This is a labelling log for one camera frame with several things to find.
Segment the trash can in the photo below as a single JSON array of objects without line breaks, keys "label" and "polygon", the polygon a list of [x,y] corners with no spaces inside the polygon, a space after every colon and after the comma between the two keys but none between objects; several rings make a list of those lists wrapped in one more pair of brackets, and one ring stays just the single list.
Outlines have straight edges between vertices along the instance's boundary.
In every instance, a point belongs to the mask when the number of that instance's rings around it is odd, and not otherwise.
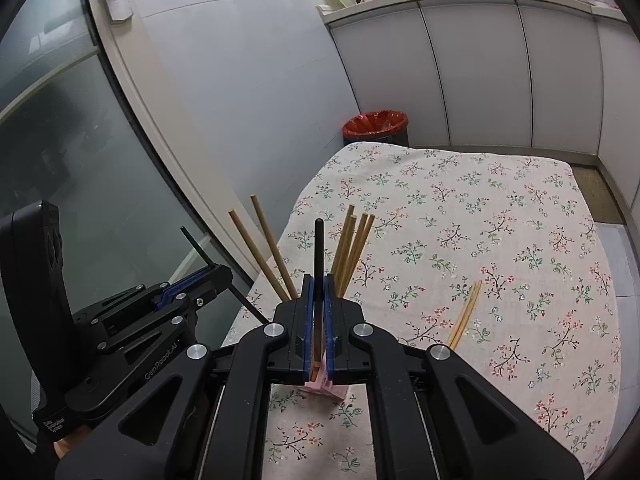
[{"label": "trash can", "polygon": [[347,121],[342,127],[344,145],[362,140],[386,142],[409,147],[406,127],[409,119],[404,112],[380,110],[365,112]]}]

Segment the brown mat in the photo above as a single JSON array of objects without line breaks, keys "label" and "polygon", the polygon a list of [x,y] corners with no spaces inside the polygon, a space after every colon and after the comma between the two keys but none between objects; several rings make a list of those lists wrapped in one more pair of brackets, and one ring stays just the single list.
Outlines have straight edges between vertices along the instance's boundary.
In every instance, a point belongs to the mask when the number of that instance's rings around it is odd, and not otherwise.
[{"label": "brown mat", "polygon": [[593,221],[607,224],[624,224],[625,221],[609,190],[609,186],[607,186],[598,169],[574,165],[571,166],[571,169],[574,170],[575,180],[589,207],[591,216],[593,216]]}]

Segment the door frame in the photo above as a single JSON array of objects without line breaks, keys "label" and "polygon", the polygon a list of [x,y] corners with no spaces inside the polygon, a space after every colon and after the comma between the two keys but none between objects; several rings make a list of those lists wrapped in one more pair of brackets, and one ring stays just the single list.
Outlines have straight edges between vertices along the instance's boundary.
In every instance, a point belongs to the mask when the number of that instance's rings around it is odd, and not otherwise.
[{"label": "door frame", "polygon": [[222,165],[184,107],[146,32],[135,1],[133,16],[111,25],[104,0],[88,0],[113,73],[150,145],[206,227],[255,280],[260,268],[228,214],[234,209],[262,254],[269,248],[240,202]]}]

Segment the metal bolt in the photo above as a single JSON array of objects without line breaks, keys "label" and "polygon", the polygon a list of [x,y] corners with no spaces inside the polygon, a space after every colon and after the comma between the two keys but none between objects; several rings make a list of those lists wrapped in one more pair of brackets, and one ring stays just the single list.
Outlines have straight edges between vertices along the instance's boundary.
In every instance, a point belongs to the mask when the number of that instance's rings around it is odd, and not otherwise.
[{"label": "metal bolt", "polygon": [[360,337],[366,337],[373,334],[373,327],[369,323],[358,323],[353,327],[353,333]]},{"label": "metal bolt", "polygon": [[444,345],[434,345],[431,347],[430,354],[431,357],[438,361],[445,361],[446,359],[449,359],[451,350]]},{"label": "metal bolt", "polygon": [[264,326],[264,333],[269,337],[277,337],[284,332],[284,327],[280,323],[269,323]]},{"label": "metal bolt", "polygon": [[207,354],[207,347],[204,345],[191,345],[187,348],[187,357],[189,359],[201,359]]}]

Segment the tablecloth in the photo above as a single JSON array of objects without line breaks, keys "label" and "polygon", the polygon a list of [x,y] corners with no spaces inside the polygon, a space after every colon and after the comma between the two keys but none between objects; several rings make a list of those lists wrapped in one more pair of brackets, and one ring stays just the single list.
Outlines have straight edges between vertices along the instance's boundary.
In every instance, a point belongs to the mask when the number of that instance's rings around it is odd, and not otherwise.
[{"label": "tablecloth", "polygon": [[[427,348],[446,340],[482,279],[457,352],[588,476],[618,403],[620,332],[607,258],[569,165],[350,144],[305,187],[280,239],[299,288],[313,269],[314,219],[324,219],[329,268],[350,203],[376,221],[345,297],[398,341]],[[279,303],[262,274],[249,298],[268,317]],[[255,326],[242,309],[226,343]],[[364,386],[341,404],[272,388],[263,478],[375,475]]]}]

